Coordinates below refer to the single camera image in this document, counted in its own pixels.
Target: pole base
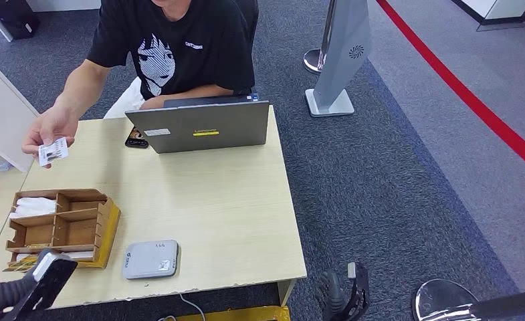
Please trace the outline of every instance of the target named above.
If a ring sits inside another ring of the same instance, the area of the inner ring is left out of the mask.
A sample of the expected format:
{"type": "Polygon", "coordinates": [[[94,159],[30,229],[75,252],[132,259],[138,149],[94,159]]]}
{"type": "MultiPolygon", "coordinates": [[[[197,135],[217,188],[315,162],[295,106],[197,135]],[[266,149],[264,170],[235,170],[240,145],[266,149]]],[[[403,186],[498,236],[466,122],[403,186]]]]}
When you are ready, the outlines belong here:
{"type": "MultiPolygon", "coordinates": [[[[416,321],[450,320],[442,318],[448,308],[478,302],[463,286],[447,280],[435,279],[422,284],[413,301],[413,314],[416,321]]],[[[453,318],[452,320],[475,320],[453,318]]]]}
{"type": "Polygon", "coordinates": [[[342,116],[354,114],[354,108],[349,99],[347,91],[343,89],[341,94],[335,99],[328,109],[319,109],[314,97],[314,90],[306,90],[306,101],[310,107],[310,113],[313,117],[342,116]]]}
{"type": "Polygon", "coordinates": [[[320,49],[311,49],[304,55],[304,67],[313,74],[321,74],[323,66],[319,66],[320,49]]]}

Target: smartphone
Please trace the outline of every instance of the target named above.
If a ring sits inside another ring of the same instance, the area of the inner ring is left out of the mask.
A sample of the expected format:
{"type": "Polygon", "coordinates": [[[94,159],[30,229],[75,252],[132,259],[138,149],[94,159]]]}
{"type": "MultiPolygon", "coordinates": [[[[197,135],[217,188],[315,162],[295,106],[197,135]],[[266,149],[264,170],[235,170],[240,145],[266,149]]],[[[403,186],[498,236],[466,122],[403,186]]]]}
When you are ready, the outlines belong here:
{"type": "Polygon", "coordinates": [[[128,138],[126,139],[126,142],[124,144],[127,147],[136,147],[136,148],[147,148],[148,142],[144,139],[144,136],[134,127],[130,134],[128,135],[128,138]]]}

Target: red line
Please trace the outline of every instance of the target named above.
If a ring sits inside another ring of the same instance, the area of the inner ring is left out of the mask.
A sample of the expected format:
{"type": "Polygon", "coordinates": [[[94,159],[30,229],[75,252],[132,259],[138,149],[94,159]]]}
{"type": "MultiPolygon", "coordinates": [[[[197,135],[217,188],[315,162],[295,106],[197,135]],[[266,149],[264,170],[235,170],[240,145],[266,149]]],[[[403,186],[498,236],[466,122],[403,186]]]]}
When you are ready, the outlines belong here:
{"type": "Polygon", "coordinates": [[[435,70],[445,83],[473,110],[491,130],[497,134],[518,156],[525,161],[525,140],[490,110],[461,80],[449,70],[441,60],[421,41],[387,0],[377,0],[392,22],[416,48],[425,61],[435,70]]]}

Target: white cabinet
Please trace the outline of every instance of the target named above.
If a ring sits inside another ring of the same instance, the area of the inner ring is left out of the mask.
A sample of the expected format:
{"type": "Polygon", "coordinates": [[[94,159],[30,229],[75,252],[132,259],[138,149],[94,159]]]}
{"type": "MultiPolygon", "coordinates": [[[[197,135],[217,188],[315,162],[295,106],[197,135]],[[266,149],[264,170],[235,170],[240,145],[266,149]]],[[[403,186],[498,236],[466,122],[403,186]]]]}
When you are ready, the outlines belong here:
{"type": "Polygon", "coordinates": [[[22,140],[38,112],[0,71],[0,156],[25,172],[32,156],[22,153],[22,140]]]}
{"type": "Polygon", "coordinates": [[[484,19],[521,17],[525,0],[461,0],[484,19]]]}
{"type": "Polygon", "coordinates": [[[34,12],[99,9],[101,0],[27,0],[34,12]]]}

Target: cardboard organizer box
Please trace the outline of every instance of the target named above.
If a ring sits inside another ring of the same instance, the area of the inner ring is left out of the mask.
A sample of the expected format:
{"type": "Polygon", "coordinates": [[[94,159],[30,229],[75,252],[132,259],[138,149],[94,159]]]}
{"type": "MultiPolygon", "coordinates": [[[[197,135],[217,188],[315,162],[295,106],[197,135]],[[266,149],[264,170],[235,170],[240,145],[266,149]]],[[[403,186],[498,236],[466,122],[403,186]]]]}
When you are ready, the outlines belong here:
{"type": "Polygon", "coordinates": [[[10,219],[14,239],[6,242],[12,252],[9,266],[19,253],[36,254],[45,248],[57,252],[92,251],[92,257],[75,259],[78,268],[105,268],[112,249],[120,210],[111,198],[96,189],[24,191],[14,196],[12,211],[22,197],[56,200],[54,214],[10,219]]]}

